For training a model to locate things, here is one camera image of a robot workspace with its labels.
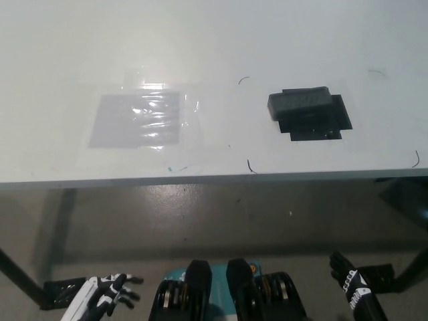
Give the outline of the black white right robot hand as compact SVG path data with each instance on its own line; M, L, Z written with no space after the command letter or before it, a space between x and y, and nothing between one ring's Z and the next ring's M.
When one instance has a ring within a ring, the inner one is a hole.
M340 252L330 254L331 276L342 288L356 321L387 321L375 293L359 270Z

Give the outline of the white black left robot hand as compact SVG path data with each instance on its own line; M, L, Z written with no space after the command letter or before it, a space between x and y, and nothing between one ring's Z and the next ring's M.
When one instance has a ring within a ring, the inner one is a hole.
M61 321L99 321L105 314L111 317L118 304L133 310L141 297L127 287L127 283L143 284L144 279L132 274L91 277L80 288Z

